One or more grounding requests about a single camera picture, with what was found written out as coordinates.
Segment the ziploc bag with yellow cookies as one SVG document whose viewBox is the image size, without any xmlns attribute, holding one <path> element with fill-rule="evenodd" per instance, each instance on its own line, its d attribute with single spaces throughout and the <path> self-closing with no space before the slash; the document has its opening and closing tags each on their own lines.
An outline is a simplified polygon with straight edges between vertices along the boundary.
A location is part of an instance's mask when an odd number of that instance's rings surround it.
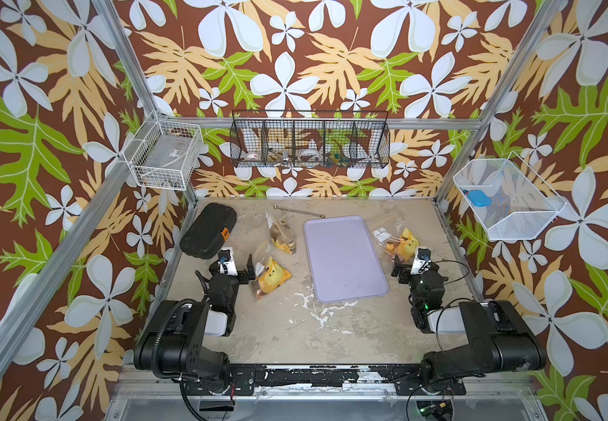
<svg viewBox="0 0 608 421">
<path fill-rule="evenodd" d="M 292 277 L 292 273 L 272 257 L 266 260 L 265 265 L 260 263 L 258 266 L 261 271 L 257 278 L 251 281 L 252 290 L 258 300 L 279 289 L 282 284 Z"/>
</svg>

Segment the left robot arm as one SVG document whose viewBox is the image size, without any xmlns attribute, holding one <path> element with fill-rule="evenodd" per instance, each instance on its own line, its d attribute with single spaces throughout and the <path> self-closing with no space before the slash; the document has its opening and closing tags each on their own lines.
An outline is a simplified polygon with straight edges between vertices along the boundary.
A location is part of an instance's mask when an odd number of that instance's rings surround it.
<svg viewBox="0 0 608 421">
<path fill-rule="evenodd" d="M 192 395 L 225 395 L 233 387 L 227 354 L 203 345 L 206 337 L 228 337 L 236 319 L 239 287 L 257 278 L 251 257 L 233 270 L 228 249 L 209 267 L 211 277 L 195 275 L 203 296 L 165 300 L 158 305 L 135 347 L 133 364 L 160 380 L 170 380 Z"/>
</svg>

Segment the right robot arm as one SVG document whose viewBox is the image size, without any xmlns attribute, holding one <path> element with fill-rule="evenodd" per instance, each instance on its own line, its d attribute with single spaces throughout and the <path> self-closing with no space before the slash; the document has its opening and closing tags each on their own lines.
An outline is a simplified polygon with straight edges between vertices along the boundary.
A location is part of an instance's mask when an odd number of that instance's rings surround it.
<svg viewBox="0 0 608 421">
<path fill-rule="evenodd" d="M 541 370 L 547 363 L 540 345 L 507 300 L 469 298 L 443 304 L 447 280 L 434 261 L 407 264 L 395 258 L 391 276 L 409 286 L 410 312 L 422 333 L 436 336 L 439 349 L 423 356 L 418 383 L 429 393 L 451 389 L 466 377 Z"/>
</svg>

